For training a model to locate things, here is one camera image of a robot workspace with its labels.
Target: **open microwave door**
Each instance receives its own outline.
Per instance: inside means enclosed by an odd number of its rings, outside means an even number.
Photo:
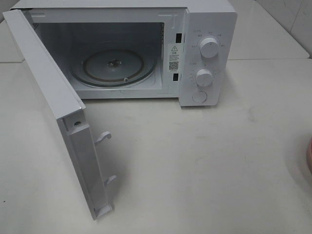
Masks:
[[[95,145],[110,133],[94,141],[85,119],[85,105],[38,38],[24,13],[3,13],[17,47],[50,107],[63,136],[93,219],[112,210],[105,187],[114,179],[102,177]]]

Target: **warning sticker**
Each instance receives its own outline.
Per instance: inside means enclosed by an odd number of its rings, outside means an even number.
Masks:
[[[168,44],[168,71],[178,73],[181,68],[181,58],[183,46],[179,43]]]

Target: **white microwave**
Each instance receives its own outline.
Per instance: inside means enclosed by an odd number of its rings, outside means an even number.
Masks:
[[[52,111],[93,219],[112,210],[81,99],[216,105],[237,14],[227,0],[20,0],[3,13]]]

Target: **power level knob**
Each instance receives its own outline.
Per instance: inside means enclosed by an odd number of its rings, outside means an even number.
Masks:
[[[203,57],[212,58],[219,52],[219,41],[212,37],[205,38],[200,42],[199,48]]]
[[[213,74],[207,69],[201,69],[196,73],[196,84],[201,87],[211,85],[214,80]]]

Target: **control panel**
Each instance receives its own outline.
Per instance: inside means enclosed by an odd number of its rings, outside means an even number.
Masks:
[[[236,18],[235,12],[190,14],[180,84],[181,106],[217,104]]]

